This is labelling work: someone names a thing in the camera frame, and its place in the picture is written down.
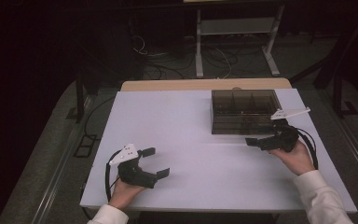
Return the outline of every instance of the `white sleeve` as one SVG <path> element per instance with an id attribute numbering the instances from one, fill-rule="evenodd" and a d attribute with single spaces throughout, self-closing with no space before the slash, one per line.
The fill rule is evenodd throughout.
<path id="1" fill-rule="evenodd" d="M 352 223 L 338 193 L 327 185 L 319 171 L 298 176 L 295 184 L 311 224 Z"/>
<path id="2" fill-rule="evenodd" d="M 113 206 L 104 204 L 88 224 L 125 224 L 129 217 Z"/>

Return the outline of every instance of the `human hand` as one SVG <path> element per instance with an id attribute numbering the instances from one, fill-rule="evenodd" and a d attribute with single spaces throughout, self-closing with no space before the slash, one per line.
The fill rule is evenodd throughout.
<path id="1" fill-rule="evenodd" d="M 127 207 L 135 196 L 140 193 L 145 187 L 134 186 L 121 181 L 118 179 L 113 190 L 112 198 L 109 201 L 109 205 L 123 210 Z"/>
<path id="2" fill-rule="evenodd" d="M 307 147 L 299 140 L 297 140 L 291 152 L 273 149 L 270 150 L 269 153 L 281 159 L 287 168 L 295 175 L 303 175 L 306 172 L 315 170 Z"/>

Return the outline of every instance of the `black cable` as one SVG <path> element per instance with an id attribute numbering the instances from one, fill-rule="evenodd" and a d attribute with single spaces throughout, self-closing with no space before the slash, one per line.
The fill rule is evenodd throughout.
<path id="1" fill-rule="evenodd" d="M 226 56 L 226 55 L 225 55 L 226 58 L 227 58 L 227 60 L 229 61 L 229 64 L 230 64 L 230 65 L 233 65 L 233 64 L 238 63 L 238 57 L 237 57 L 236 55 L 233 55 L 233 54 L 230 53 L 230 52 L 226 52 L 226 51 L 222 51 L 222 50 L 220 50 L 220 51 L 221 51 L 221 52 L 219 52 L 220 55 L 222 55 L 222 53 L 231 55 L 231 56 Z M 220 57 L 214 56 L 214 55 L 211 53 L 210 50 L 205 50 L 205 52 L 206 52 L 207 54 L 205 54 L 203 58 L 205 58 L 205 60 L 206 60 L 210 65 L 215 66 L 215 67 L 219 67 L 219 68 L 227 68 L 227 61 L 226 61 L 226 58 L 225 58 L 225 57 L 220 58 Z M 216 62 L 218 62 L 218 63 L 222 63 L 222 64 L 224 64 L 224 65 L 226 65 L 226 66 L 217 65 L 217 64 L 215 64 L 215 63 L 212 63 L 211 60 L 214 60 L 214 61 L 216 61 Z"/>
<path id="2" fill-rule="evenodd" d="M 207 62 L 208 64 L 210 64 L 211 66 L 213 67 L 217 67 L 217 68 L 228 68 L 228 65 L 227 63 L 224 63 L 224 65 L 218 65 L 216 63 L 213 63 L 211 61 L 211 59 L 209 58 L 209 56 L 205 55 L 204 57 L 202 57 L 203 60 L 205 60 L 205 62 Z"/>
<path id="3" fill-rule="evenodd" d="M 166 53 L 157 53 L 154 55 L 148 55 L 146 58 L 149 62 L 153 63 L 171 63 L 178 60 L 176 55 L 172 55 L 170 52 Z"/>
<path id="4" fill-rule="evenodd" d="M 313 161 L 313 166 L 315 167 L 315 169 L 319 169 L 319 162 L 318 162 L 318 158 L 316 156 L 316 144 L 315 144 L 315 141 L 313 140 L 312 136 L 310 136 L 309 133 L 307 133 L 307 132 L 305 132 L 304 130 L 301 130 L 301 129 L 298 129 L 298 130 L 300 130 L 301 132 L 306 133 L 310 137 L 310 139 L 312 140 L 314 147 L 312 146 L 312 144 L 310 143 L 310 140 L 308 139 L 308 137 L 306 135 L 304 135 L 301 132 L 297 131 L 298 135 L 301 136 L 301 138 L 304 140 L 305 144 L 307 145 L 307 147 L 309 149 L 310 156 L 312 157 L 312 161 Z"/>
<path id="5" fill-rule="evenodd" d="M 208 46 L 208 44 L 202 44 L 202 46 L 203 47 L 206 47 L 206 48 L 210 48 L 210 49 L 214 49 L 214 47 L 210 47 L 210 46 Z M 241 56 L 241 55 L 253 55 L 253 54 L 256 54 L 258 51 L 260 51 L 260 49 L 262 49 L 262 47 L 264 46 L 264 44 L 263 45 L 261 45 L 260 47 L 257 47 L 257 50 L 255 50 L 255 51 L 253 51 L 253 52 L 249 52 L 249 53 L 240 53 L 243 49 L 246 49 L 246 43 L 243 43 L 238 49 L 237 49 L 237 51 L 236 52 L 234 52 L 234 53 L 231 53 L 231 52 L 229 52 L 229 51 L 223 51 L 223 52 L 225 52 L 225 54 L 228 54 L 228 55 L 232 55 L 232 56 L 235 56 L 235 57 L 237 57 L 237 56 Z"/>
<path id="6" fill-rule="evenodd" d="M 104 105 L 104 104 L 106 104 L 107 102 L 113 100 L 114 98 L 115 98 L 115 97 L 113 96 L 113 97 L 110 97 L 109 99 L 103 101 L 102 103 L 100 103 L 99 105 L 97 105 L 94 109 L 92 109 L 92 111 L 89 113 L 89 116 L 88 116 L 87 119 L 86 119 L 86 123 L 85 123 L 84 129 L 83 129 L 84 135 L 85 135 L 89 140 L 101 141 L 101 138 L 94 138 L 94 137 L 92 137 L 91 135 L 89 135 L 89 134 L 87 133 L 87 125 L 89 124 L 89 120 L 90 120 L 91 115 L 92 115 L 98 108 L 100 108 L 102 105 Z"/>
<path id="7" fill-rule="evenodd" d="M 151 72 L 159 72 L 159 76 L 157 78 L 152 78 L 148 71 L 144 71 L 144 73 L 149 77 L 151 80 L 161 80 L 162 75 L 166 76 L 166 72 L 162 71 L 159 67 L 155 67 L 158 71 L 151 71 Z"/>
<path id="8" fill-rule="evenodd" d="M 169 68 L 169 67 L 166 67 L 166 66 L 163 66 L 163 65 L 159 65 L 159 64 L 154 64 L 154 63 L 148 63 L 147 65 L 149 66 L 155 66 L 155 67 L 158 67 L 158 68 L 162 68 L 162 69 L 166 69 L 166 70 L 170 70 L 170 71 L 173 71 L 174 73 L 176 73 L 177 75 L 179 75 L 182 79 L 185 79 L 185 75 L 183 75 L 182 73 L 176 71 L 175 69 L 173 68 Z"/>
<path id="9" fill-rule="evenodd" d="M 236 53 L 231 53 L 229 51 L 225 51 L 225 50 L 221 50 L 221 48 L 215 48 L 215 47 L 210 47 L 210 46 L 207 46 L 207 45 L 204 45 L 203 47 L 209 49 L 209 50 L 206 50 L 206 52 L 208 52 L 208 54 L 211 56 L 212 59 L 214 59 L 215 61 L 218 61 L 220 63 L 226 63 L 226 58 L 229 60 L 231 58 L 234 58 L 234 62 L 230 62 L 230 64 L 236 64 L 238 63 L 238 57 L 237 57 L 237 54 Z M 210 51 L 210 49 L 213 49 L 213 50 L 216 50 L 218 49 L 218 51 L 221 51 L 223 52 L 225 55 L 229 55 L 229 56 L 226 56 L 226 58 L 220 58 L 220 57 L 217 57 L 215 55 L 213 55 Z"/>
<path id="10" fill-rule="evenodd" d="M 110 199 L 112 198 L 110 189 L 112 188 L 109 184 L 110 181 L 110 164 L 109 162 L 120 152 L 121 150 L 115 152 L 109 159 L 109 161 L 106 163 L 106 168 L 105 168 L 105 193 L 106 193 L 106 198 L 107 201 L 109 202 Z"/>
<path id="11" fill-rule="evenodd" d="M 191 57 L 190 62 L 189 62 L 186 66 L 184 66 L 184 67 L 180 67 L 180 68 L 168 68 L 168 67 L 166 67 L 166 66 L 164 66 L 164 65 L 160 65 L 160 64 L 158 64 L 158 63 L 162 63 L 162 62 L 147 62 L 147 63 L 146 63 L 146 65 L 149 65 L 149 64 L 153 64 L 153 65 L 155 65 L 155 64 L 156 64 L 156 65 L 158 65 L 158 66 L 162 66 L 162 67 L 164 67 L 164 68 L 168 68 L 168 69 L 174 69 L 174 70 L 185 70 L 185 69 L 189 68 L 189 67 L 191 66 L 191 64 L 193 64 L 194 58 L 195 58 L 195 56 L 193 55 L 193 56 Z"/>
<path id="12" fill-rule="evenodd" d="M 110 189 L 116 184 L 116 182 L 120 179 L 120 176 L 118 178 L 116 178 L 115 182 L 113 182 L 111 185 L 110 185 Z"/>
<path id="13" fill-rule="evenodd" d="M 254 59 L 257 57 L 258 53 L 261 52 L 262 49 L 258 49 L 257 51 L 253 52 L 252 54 L 249 54 L 249 55 L 253 55 L 253 57 L 249 60 L 249 62 L 243 66 L 243 71 L 247 71 L 247 72 L 250 72 L 250 73 L 253 73 L 253 74 L 256 74 L 258 75 L 259 73 L 265 71 L 267 68 L 263 68 L 262 70 L 258 71 L 258 72 L 253 72 L 253 71 L 250 71 L 250 70 L 246 70 L 247 67 L 249 67 L 252 62 L 254 61 Z"/>

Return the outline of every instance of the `metal frame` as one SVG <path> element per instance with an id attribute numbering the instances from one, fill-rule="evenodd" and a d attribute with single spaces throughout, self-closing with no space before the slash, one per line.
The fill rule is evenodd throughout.
<path id="1" fill-rule="evenodd" d="M 275 38 L 278 33 L 278 28 L 281 23 L 281 18 L 284 10 L 284 5 L 278 7 L 277 14 L 272 18 L 253 18 L 240 20 L 216 20 L 203 21 L 200 15 L 200 9 L 197 11 L 197 52 L 196 52 L 196 72 L 197 78 L 203 78 L 202 57 L 200 52 L 200 39 L 202 35 L 226 35 L 226 34 L 254 34 L 254 33 L 269 33 L 269 40 L 267 45 L 262 49 L 268 68 L 273 77 L 278 77 L 280 72 L 272 58 L 271 50 L 274 45 Z M 271 28 L 265 28 L 265 23 L 272 21 Z M 261 27 L 251 27 L 250 24 L 258 23 Z"/>

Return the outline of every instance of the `white marker tag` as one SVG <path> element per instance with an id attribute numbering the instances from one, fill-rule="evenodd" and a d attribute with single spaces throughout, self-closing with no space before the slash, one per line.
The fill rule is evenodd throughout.
<path id="1" fill-rule="evenodd" d="M 129 161 L 138 157 L 138 151 L 134 144 L 124 146 L 121 151 L 109 162 L 109 165 Z"/>
<path id="2" fill-rule="evenodd" d="M 310 112 L 310 108 L 306 107 L 304 109 L 278 109 L 275 114 L 271 116 L 271 119 L 286 119 L 292 116 L 304 114 Z"/>

